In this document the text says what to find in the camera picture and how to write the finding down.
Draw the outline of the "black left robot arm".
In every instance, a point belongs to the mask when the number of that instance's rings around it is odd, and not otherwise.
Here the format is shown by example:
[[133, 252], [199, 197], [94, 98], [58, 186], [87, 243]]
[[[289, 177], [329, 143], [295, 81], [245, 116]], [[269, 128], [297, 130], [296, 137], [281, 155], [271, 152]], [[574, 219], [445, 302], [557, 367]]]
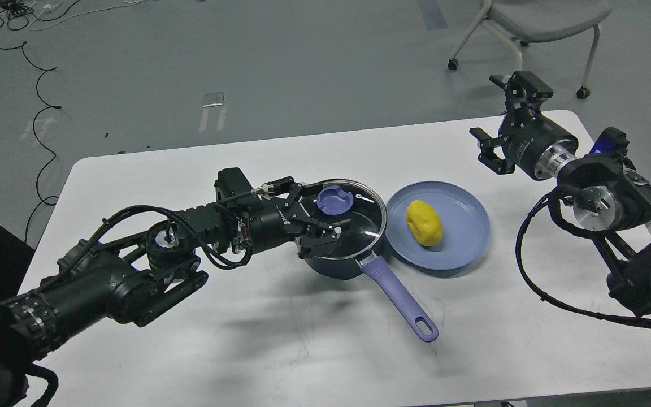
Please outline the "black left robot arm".
[[58, 377], [36, 361], [101, 319], [144, 327], [201, 289], [209, 275], [199, 270], [198, 249], [220, 270], [291, 241], [300, 258], [331, 254], [353, 222], [320, 220], [305, 209], [325, 185], [285, 177], [253, 187], [242, 170], [228, 168], [205, 206], [136, 205], [104, 219], [58, 260], [57, 275], [0, 300], [0, 406], [25, 398], [29, 376], [47, 382], [34, 402], [47, 406]]

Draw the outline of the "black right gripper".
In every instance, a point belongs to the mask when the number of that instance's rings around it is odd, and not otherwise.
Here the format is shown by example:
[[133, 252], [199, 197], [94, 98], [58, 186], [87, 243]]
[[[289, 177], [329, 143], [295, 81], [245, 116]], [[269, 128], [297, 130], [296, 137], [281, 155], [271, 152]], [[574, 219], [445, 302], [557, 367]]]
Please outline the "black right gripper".
[[[477, 139], [478, 161], [497, 175], [521, 169], [533, 180], [557, 178], [564, 165], [576, 159], [577, 138], [541, 113], [541, 106], [554, 90], [531, 71], [511, 76], [491, 75], [489, 80], [504, 91], [505, 114], [499, 137], [490, 137], [481, 127], [468, 131]], [[501, 146], [504, 158], [495, 147]]]

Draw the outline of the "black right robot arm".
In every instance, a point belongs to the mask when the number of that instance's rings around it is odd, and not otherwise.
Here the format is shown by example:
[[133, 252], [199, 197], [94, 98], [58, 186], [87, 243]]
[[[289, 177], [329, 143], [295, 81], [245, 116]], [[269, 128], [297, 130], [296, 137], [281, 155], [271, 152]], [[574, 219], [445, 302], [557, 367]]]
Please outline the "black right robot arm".
[[[556, 182], [517, 233], [515, 257], [523, 280], [541, 301], [559, 309], [651, 329], [651, 183], [628, 157], [626, 134], [607, 127], [589, 154], [577, 157], [577, 138], [540, 109], [553, 96], [550, 86], [529, 71], [492, 75], [490, 81], [504, 91], [504, 120], [497, 137], [480, 127], [470, 129], [480, 149], [478, 160], [498, 175], [520, 169], [532, 180]], [[608, 294], [631, 311], [630, 317], [563, 303], [529, 278], [522, 261], [523, 239], [544, 208], [556, 226], [594, 244], [609, 270]]]

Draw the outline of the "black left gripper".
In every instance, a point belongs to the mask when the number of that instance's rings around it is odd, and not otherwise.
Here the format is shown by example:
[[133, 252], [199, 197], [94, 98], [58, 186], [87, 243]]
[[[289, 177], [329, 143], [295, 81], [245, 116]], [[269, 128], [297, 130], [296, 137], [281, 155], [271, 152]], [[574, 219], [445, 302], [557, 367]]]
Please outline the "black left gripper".
[[303, 184], [292, 177], [264, 183], [262, 196], [266, 200], [240, 209], [253, 252], [266, 252], [294, 240], [299, 258], [333, 257], [341, 235], [351, 227], [351, 219], [324, 223], [304, 218], [310, 214], [300, 204], [302, 198], [317, 196], [324, 185], [325, 181]]

